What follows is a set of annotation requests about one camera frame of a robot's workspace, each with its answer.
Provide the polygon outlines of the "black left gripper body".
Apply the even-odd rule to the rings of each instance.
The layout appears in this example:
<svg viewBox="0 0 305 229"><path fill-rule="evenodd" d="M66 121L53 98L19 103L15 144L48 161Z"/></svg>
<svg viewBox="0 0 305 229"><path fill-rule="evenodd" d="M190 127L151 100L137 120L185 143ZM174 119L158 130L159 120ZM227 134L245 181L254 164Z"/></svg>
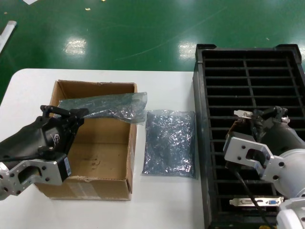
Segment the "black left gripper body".
<svg viewBox="0 0 305 229"><path fill-rule="evenodd" d="M0 143L0 161L55 160L68 155L72 146L67 138L68 118L37 117L33 123Z"/></svg>

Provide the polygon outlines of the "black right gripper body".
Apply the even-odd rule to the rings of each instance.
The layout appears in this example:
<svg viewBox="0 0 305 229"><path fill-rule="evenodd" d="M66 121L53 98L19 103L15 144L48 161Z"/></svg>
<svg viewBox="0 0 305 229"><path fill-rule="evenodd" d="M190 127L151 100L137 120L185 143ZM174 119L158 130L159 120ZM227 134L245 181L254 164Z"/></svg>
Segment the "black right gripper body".
<svg viewBox="0 0 305 229"><path fill-rule="evenodd" d="M305 149L304 140L287 123L268 118L262 121L257 128L256 141L267 145L275 156L280 156L289 150Z"/></svg>

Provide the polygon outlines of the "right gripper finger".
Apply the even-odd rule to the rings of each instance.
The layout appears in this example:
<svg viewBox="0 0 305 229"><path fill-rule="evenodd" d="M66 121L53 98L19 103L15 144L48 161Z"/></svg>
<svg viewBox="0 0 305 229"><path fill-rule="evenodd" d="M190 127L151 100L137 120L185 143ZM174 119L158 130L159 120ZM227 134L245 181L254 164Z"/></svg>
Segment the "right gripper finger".
<svg viewBox="0 0 305 229"><path fill-rule="evenodd" d="M290 122L286 108L275 106L263 111L263 125L287 125Z"/></svg>
<svg viewBox="0 0 305 229"><path fill-rule="evenodd" d="M264 119L261 117L261 113L262 111L255 109L252 114L252 135L255 140L259 140L264 130Z"/></svg>

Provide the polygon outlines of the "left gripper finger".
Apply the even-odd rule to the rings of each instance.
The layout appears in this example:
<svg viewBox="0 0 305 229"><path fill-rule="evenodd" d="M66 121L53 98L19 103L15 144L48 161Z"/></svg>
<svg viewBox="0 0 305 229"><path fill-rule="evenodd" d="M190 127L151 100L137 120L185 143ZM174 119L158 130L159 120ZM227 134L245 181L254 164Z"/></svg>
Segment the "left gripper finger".
<svg viewBox="0 0 305 229"><path fill-rule="evenodd" d="M73 143L78 129L84 124L84 118L72 116L67 119L67 138L69 143Z"/></svg>
<svg viewBox="0 0 305 229"><path fill-rule="evenodd" d="M64 118L76 117L78 119L81 119L89 114L89 110L87 108L66 110L52 105L41 105L40 109L43 113L43 117L50 117L51 114L54 114Z"/></svg>

